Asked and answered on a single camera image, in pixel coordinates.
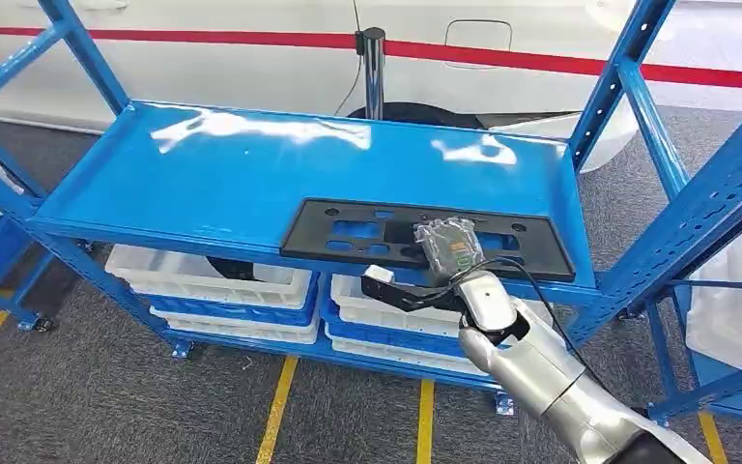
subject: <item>black plastic bracket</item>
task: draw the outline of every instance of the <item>black plastic bracket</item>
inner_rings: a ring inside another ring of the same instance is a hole
[[[280,255],[427,269],[422,247],[414,241],[414,226],[450,217],[473,221],[486,258],[510,256],[539,279],[570,282],[576,277],[556,227],[547,217],[385,203],[305,199]],[[522,276],[500,263],[487,269],[500,277]]]
[[[359,56],[365,54],[365,39],[362,37],[362,31],[354,32],[354,51]]]

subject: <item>red stripe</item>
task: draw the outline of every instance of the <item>red stripe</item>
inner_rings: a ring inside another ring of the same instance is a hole
[[[35,36],[42,29],[34,27],[0,27],[0,35]],[[93,39],[136,42],[183,42],[195,44],[258,44],[308,46],[317,48],[354,48],[353,34],[326,34],[307,32],[248,32],[248,31],[154,31],[129,29],[93,29]],[[599,75],[605,61],[569,56],[539,55],[486,48],[386,41],[385,53],[390,56],[426,60],[503,66],[556,73]],[[687,68],[683,66],[643,65],[647,80],[685,84],[715,85],[742,88],[742,71]]]

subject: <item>metal pole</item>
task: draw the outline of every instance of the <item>metal pole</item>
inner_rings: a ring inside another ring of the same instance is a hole
[[[362,51],[365,60],[365,119],[383,119],[385,31],[379,27],[362,31]]]

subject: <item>blue metal shelf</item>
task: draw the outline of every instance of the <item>blue metal shelf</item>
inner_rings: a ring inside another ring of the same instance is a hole
[[[578,345],[622,310],[647,307],[653,312],[653,302],[672,290],[669,282],[690,275],[742,232],[742,125],[690,178],[641,75],[640,64],[674,0],[636,3],[566,143],[477,130],[131,101],[69,2],[39,3],[51,25],[0,65],[0,88],[63,40],[118,119],[42,204],[0,180],[0,210],[171,343],[178,356],[187,353],[188,340],[195,340],[406,375],[439,375],[333,353],[323,336],[313,347],[301,347],[169,330],[71,238],[358,275],[361,265],[279,256],[301,200],[320,197],[549,218],[576,279],[543,282],[542,289],[551,301],[577,306],[578,316],[567,331]],[[670,204],[596,281],[576,173],[625,94]],[[0,161],[29,191],[42,196],[1,148]],[[397,274],[403,281],[421,281],[414,271]],[[526,283],[505,284],[513,295],[536,298]],[[656,334],[660,321],[653,319]],[[655,340],[656,350],[665,351],[664,340]],[[742,369],[727,374],[719,365],[691,358],[701,386],[690,392],[670,387],[671,398],[650,408],[654,417],[713,403],[742,413]],[[671,377],[663,365],[662,373]],[[455,375],[443,379],[459,382]]]
[[[234,346],[255,351],[264,351],[278,355],[294,355],[304,358],[323,361],[326,363],[342,364],[348,367],[373,370],[386,374],[402,375],[416,379],[433,379],[444,384],[457,385],[461,387],[476,388],[488,391],[500,391],[499,384],[490,380],[489,377],[463,374],[442,369],[434,369],[404,362],[380,360],[366,356],[342,353],[331,349],[331,340],[321,326],[317,335],[317,341],[311,345],[299,343],[283,343],[279,341],[255,340],[250,338],[236,338],[225,335],[212,335],[205,333],[191,333],[167,330],[165,335],[192,342],[211,343],[213,345]]]
[[[30,222],[88,240],[361,274],[362,265],[279,256],[307,197],[550,218],[576,271],[556,286],[597,295],[566,144],[477,130],[133,101]]]
[[[692,301],[690,289],[676,288],[671,301],[678,317],[681,335],[684,336],[687,332],[687,315]],[[686,348],[690,372],[697,386],[690,391],[679,391],[672,371],[672,359],[667,348],[661,318],[653,303],[648,305],[648,319],[652,329],[656,357],[661,367],[662,383],[667,394],[663,401],[649,406],[651,417],[665,420],[670,416],[696,409],[697,405],[716,413],[742,417],[742,369]]]

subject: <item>shelf top surface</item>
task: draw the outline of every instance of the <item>shelf top surface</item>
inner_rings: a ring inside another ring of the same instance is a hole
[[[33,221],[277,253],[304,198],[550,217],[592,280],[565,144],[480,130],[134,101]]]

